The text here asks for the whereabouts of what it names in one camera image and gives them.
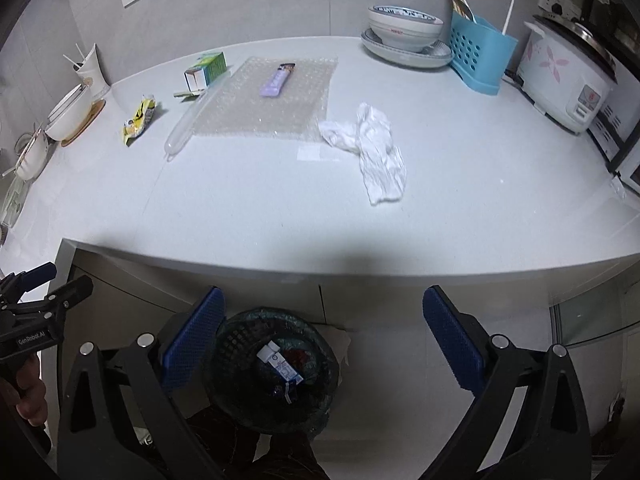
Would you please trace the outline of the person left hand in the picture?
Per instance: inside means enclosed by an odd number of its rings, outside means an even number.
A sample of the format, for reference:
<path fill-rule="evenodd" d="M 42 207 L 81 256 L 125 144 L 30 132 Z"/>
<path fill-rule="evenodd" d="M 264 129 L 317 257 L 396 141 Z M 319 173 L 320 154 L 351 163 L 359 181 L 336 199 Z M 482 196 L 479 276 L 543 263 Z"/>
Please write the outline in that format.
<path fill-rule="evenodd" d="M 47 388 L 40 378 L 40 359 L 36 354 L 17 371 L 14 382 L 16 388 L 1 379 L 2 398 L 32 426 L 43 425 L 48 419 Z"/>

